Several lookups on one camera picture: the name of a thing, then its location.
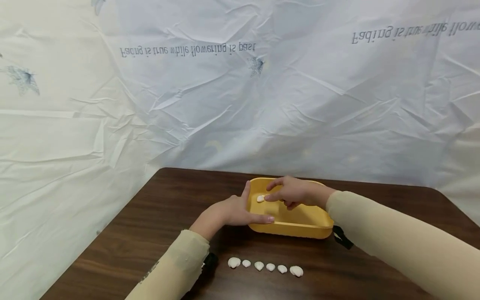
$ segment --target white backdrop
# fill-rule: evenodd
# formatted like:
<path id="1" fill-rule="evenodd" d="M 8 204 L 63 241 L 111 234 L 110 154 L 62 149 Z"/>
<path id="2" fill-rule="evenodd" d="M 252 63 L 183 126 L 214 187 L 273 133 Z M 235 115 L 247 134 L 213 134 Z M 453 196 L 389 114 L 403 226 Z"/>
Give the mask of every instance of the white backdrop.
<path id="1" fill-rule="evenodd" d="M 163 166 L 430 186 L 480 224 L 476 0 L 0 5 L 0 299 Z"/>

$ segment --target wrist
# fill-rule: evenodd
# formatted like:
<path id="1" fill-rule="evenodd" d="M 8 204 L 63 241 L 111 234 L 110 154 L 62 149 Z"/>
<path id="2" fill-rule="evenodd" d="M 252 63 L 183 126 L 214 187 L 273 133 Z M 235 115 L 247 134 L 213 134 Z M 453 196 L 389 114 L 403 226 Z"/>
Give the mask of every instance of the wrist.
<path id="1" fill-rule="evenodd" d="M 328 198 L 330 198 L 334 192 L 336 192 L 336 190 L 332 188 L 318 183 L 313 183 L 309 189 L 309 197 L 312 199 L 315 205 L 324 210 L 326 209 Z"/>
<path id="2" fill-rule="evenodd" d="M 190 230 L 210 241 L 224 224 L 225 220 L 222 215 L 218 213 L 217 206 L 212 205 L 200 214 L 190 227 Z"/>

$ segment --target leaf print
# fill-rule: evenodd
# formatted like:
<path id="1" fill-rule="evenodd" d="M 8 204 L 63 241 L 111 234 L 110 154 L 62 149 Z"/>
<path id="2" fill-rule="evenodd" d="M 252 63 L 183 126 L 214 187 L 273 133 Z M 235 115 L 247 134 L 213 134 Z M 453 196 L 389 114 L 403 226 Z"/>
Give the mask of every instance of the leaf print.
<path id="1" fill-rule="evenodd" d="M 21 69 L 15 66 L 8 66 L 5 70 L 12 82 L 10 84 L 15 84 L 18 87 L 18 92 L 20 96 L 25 95 L 28 89 L 34 91 L 37 95 L 40 95 L 40 90 L 34 78 L 34 74 L 29 72 L 28 69 Z"/>
<path id="2" fill-rule="evenodd" d="M 251 66 L 250 69 L 252 69 L 252 73 L 250 77 L 254 77 L 256 74 L 259 76 L 262 74 L 262 70 L 264 68 L 264 61 L 261 58 L 254 57 L 249 59 Z"/>
<path id="3" fill-rule="evenodd" d="M 95 7 L 95 14 L 99 15 L 100 10 L 102 9 L 103 3 L 105 3 L 106 0 L 92 0 L 92 6 Z"/>

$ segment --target black strap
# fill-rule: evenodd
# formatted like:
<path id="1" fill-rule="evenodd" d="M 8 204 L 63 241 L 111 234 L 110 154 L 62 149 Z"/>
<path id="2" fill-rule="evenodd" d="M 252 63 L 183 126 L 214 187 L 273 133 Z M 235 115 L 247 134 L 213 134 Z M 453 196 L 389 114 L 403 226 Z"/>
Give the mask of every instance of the black strap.
<path id="1" fill-rule="evenodd" d="M 204 259 L 204 264 L 202 265 L 202 269 L 205 271 L 215 270 L 217 264 L 218 264 L 218 257 L 213 253 L 209 253 L 207 257 L 205 257 Z"/>
<path id="2" fill-rule="evenodd" d="M 344 246 L 348 250 L 350 250 L 353 247 L 353 243 L 349 239 L 347 239 L 347 237 L 343 233 L 342 228 L 334 225 L 333 234 L 334 234 L 335 241 L 340 245 Z"/>

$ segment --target hand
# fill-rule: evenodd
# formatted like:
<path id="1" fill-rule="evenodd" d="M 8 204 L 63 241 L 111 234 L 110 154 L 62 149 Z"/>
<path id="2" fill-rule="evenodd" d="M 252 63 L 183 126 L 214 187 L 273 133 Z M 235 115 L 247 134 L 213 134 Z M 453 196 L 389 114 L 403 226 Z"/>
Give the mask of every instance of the hand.
<path id="1" fill-rule="evenodd" d="M 278 192 L 265 196 L 265 201 L 283 200 L 288 210 L 292 210 L 300 204 L 319 206 L 325 209 L 328 198 L 335 192 L 334 189 L 324 185 L 290 176 L 271 181 L 267 185 L 267 191 L 271 191 L 278 185 L 281 185 L 282 188 Z"/>
<path id="2" fill-rule="evenodd" d="M 248 224 L 269 224 L 273 223 L 274 217 L 268 215 L 257 215 L 247 211 L 247 202 L 250 195 L 250 181 L 247 181 L 240 197 L 230 196 L 221 202 L 212 205 L 218 214 L 223 216 L 225 225 L 241 226 Z"/>
<path id="3" fill-rule="evenodd" d="M 251 214 L 247 211 L 249 195 L 250 181 L 247 181 L 240 197 L 230 196 L 228 199 L 210 206 L 197 218 L 190 230 L 200 234 L 206 240 L 211 240 L 224 225 L 273 223 L 274 218 L 272 216 Z"/>

